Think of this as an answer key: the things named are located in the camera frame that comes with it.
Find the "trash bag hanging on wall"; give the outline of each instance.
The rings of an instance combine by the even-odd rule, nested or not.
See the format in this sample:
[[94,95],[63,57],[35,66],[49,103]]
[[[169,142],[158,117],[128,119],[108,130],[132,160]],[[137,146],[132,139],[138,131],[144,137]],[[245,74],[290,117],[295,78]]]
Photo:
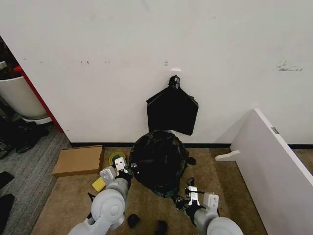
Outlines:
[[140,183],[158,196],[171,197],[179,192],[179,180],[187,167],[188,155],[173,133],[153,131],[134,144],[130,164]]
[[147,100],[149,132],[174,130],[192,135],[198,103],[180,88],[180,78],[170,78],[169,86]]

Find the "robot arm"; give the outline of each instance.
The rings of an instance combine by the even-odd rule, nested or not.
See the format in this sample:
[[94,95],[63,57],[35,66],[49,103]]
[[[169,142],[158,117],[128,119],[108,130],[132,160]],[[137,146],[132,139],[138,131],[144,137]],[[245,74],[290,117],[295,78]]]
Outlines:
[[106,189],[97,194],[91,205],[91,217],[76,225],[68,235],[104,235],[120,226],[124,219],[125,201],[131,185],[131,174],[125,169],[124,158],[115,160],[117,175],[112,166],[100,175]]
[[189,186],[185,189],[186,199],[174,199],[177,210],[183,210],[197,227],[201,235],[243,235],[239,226],[231,219],[219,217],[219,196],[204,193],[203,205],[198,201],[198,189]]

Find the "black object on floor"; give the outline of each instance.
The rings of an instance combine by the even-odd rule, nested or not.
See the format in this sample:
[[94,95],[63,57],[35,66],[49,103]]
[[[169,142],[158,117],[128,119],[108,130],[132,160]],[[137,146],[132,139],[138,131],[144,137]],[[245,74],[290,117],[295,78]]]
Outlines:
[[26,123],[23,120],[12,122],[0,117],[1,138],[6,145],[16,149],[17,153],[23,153],[32,148],[38,140],[49,134],[44,126],[34,122]]
[[155,235],[166,235],[166,231],[167,231],[167,223],[163,220],[159,220],[157,222]]
[[187,159],[187,162],[189,165],[195,165],[196,164],[196,159],[192,158],[192,157],[189,157]]
[[149,132],[174,130],[192,135],[198,103],[180,88],[180,78],[170,78],[168,88],[147,100]]
[[14,176],[6,171],[0,173],[0,189],[6,186],[13,179]]
[[187,180],[187,185],[188,186],[194,186],[195,185],[195,179],[194,177],[191,177]]
[[171,197],[179,192],[179,181],[187,168],[189,152],[182,142],[166,131],[142,136],[131,149],[134,176],[156,195]]
[[2,234],[5,229],[6,222],[8,221],[13,206],[13,201],[14,196],[12,194],[0,197],[0,234]]
[[128,226],[132,229],[138,222],[140,221],[140,218],[136,214],[131,214],[127,218]]

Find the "flat cardboard box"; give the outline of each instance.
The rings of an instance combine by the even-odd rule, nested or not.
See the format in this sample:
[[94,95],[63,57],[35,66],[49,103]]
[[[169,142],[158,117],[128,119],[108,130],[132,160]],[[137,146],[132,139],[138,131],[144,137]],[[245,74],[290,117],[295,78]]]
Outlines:
[[89,146],[64,149],[52,174],[57,177],[99,173],[102,168],[104,147]]

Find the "baseboard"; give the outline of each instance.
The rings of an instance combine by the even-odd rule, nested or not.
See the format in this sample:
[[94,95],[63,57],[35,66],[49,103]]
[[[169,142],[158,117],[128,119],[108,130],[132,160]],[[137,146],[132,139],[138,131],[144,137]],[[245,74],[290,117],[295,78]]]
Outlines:
[[[71,142],[72,147],[103,145],[105,147],[132,147],[132,142]],[[186,148],[229,148],[230,143],[184,143]],[[313,149],[313,144],[288,144],[292,149]]]
[[[72,147],[103,145],[105,147],[132,147],[131,142],[71,142]],[[229,148],[229,143],[184,143],[186,148]]]
[[292,149],[313,149],[313,144],[288,144]]

